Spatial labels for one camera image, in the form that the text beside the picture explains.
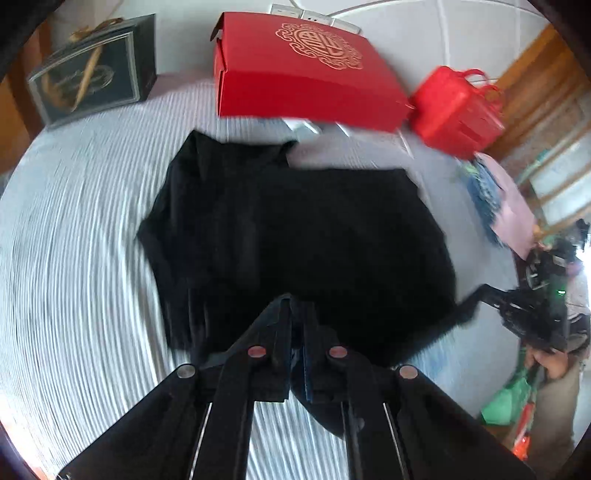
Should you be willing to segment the person's right hand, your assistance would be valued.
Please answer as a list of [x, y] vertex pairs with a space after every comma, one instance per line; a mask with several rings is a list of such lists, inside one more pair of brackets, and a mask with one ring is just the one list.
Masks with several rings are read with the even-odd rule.
[[530, 369], [537, 363], [542, 366], [551, 380], [561, 379], [569, 370], [569, 356], [566, 352], [553, 349], [550, 353], [526, 347], [525, 367]]

